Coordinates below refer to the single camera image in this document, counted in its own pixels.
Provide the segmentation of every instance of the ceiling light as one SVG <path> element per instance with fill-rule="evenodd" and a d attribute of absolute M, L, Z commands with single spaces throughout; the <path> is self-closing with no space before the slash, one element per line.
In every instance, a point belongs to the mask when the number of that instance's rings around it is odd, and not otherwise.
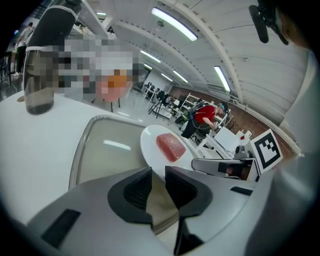
<path fill-rule="evenodd" d="M 180 75 L 178 72 L 176 72 L 175 70 L 173 71 L 173 73 L 175 73 L 178 77 L 180 77 L 183 81 L 185 81 L 186 83 L 188 83 L 188 81 L 182 76 Z"/>
<path fill-rule="evenodd" d="M 172 82 L 172 79 L 170 79 L 169 77 L 167 77 L 165 74 L 162 74 L 162 73 L 161 73 L 161 75 L 162 75 L 163 77 L 165 77 L 166 79 L 168 79 L 170 82 Z"/>
<path fill-rule="evenodd" d="M 221 68 L 219 66 L 215 66 L 214 69 L 217 72 L 218 76 L 220 77 L 220 80 L 221 80 L 225 90 L 230 92 L 230 87 L 229 87 L 229 85 L 227 83 L 227 80 L 226 80 L 226 78 L 224 76 L 224 73 L 222 73 Z"/>
<path fill-rule="evenodd" d="M 155 61 L 158 62 L 158 63 L 161 62 L 161 61 L 158 60 L 156 57 L 153 57 L 151 54 L 149 54 L 149 53 L 147 53 L 147 52 L 145 52 L 145 51 L 143 51 L 143 50 L 141 50 L 140 52 L 141 52 L 142 54 L 144 54 L 144 55 L 147 55 L 149 58 L 155 60 Z"/>
<path fill-rule="evenodd" d="M 189 28 L 187 28 L 185 25 L 183 25 L 180 21 L 176 20 L 174 17 L 170 16 L 169 14 L 165 13 L 164 11 L 153 8 L 151 13 L 164 21 L 170 23 L 172 26 L 174 26 L 177 30 L 181 31 L 183 34 L 185 34 L 191 41 L 197 40 L 197 36 L 191 32 Z"/>
<path fill-rule="evenodd" d="M 122 148 L 124 150 L 131 150 L 130 146 L 122 144 L 122 143 L 119 143 L 119 142 L 115 142 L 115 141 L 112 141 L 112 140 L 105 139 L 103 141 L 103 144 L 114 146 L 114 147 L 118 147 L 118 148 Z"/>
<path fill-rule="evenodd" d="M 147 64 L 144 64 L 145 67 L 147 67 L 148 69 L 152 70 L 152 67 L 148 66 Z"/>
<path fill-rule="evenodd" d="M 125 113 L 122 113 L 122 112 L 118 112 L 119 114 L 121 114 L 121 115 L 124 115 L 124 116 L 127 116 L 127 117 L 130 117 L 130 115 L 128 115 L 128 114 L 125 114 Z"/>

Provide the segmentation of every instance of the person in red shirt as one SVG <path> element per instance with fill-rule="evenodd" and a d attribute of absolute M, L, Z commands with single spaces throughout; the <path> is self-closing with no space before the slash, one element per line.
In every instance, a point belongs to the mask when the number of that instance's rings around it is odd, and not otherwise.
<path fill-rule="evenodd" d="M 212 130 L 215 129 L 216 126 L 212 122 L 215 115 L 227 113 L 228 109 L 229 106 L 226 102 L 220 103 L 217 107 L 214 107 L 213 105 L 206 105 L 196 109 L 194 113 L 190 114 L 190 119 L 181 136 L 189 139 L 202 123 L 208 124 Z"/>

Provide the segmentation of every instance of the bottle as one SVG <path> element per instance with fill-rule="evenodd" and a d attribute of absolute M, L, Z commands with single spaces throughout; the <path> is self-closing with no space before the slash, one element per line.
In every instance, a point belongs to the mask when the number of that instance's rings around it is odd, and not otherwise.
<path fill-rule="evenodd" d="M 23 69 L 24 102 L 30 114 L 45 113 L 54 105 L 59 50 L 63 51 L 80 11 L 81 0 L 54 0 L 31 35 Z"/>

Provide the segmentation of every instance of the pink meat slice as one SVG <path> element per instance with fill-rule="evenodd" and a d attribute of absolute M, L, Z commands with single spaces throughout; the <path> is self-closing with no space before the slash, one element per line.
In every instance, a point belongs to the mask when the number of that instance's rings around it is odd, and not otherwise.
<path fill-rule="evenodd" d="M 172 133 L 157 136 L 156 144 L 170 162 L 177 161 L 186 152 L 185 146 Z"/>

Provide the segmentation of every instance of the white plate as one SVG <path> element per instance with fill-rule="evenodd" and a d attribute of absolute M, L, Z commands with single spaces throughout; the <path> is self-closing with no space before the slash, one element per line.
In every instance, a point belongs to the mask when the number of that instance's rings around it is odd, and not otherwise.
<path fill-rule="evenodd" d="M 158 135 L 168 133 L 173 134 L 186 149 L 184 154 L 175 162 L 170 162 L 156 143 Z M 165 179 L 165 166 L 176 166 L 190 171 L 193 170 L 191 167 L 193 155 L 189 148 L 178 135 L 166 127 L 154 124 L 147 126 L 141 133 L 140 146 L 146 163 L 152 167 L 153 171 L 162 179 Z"/>

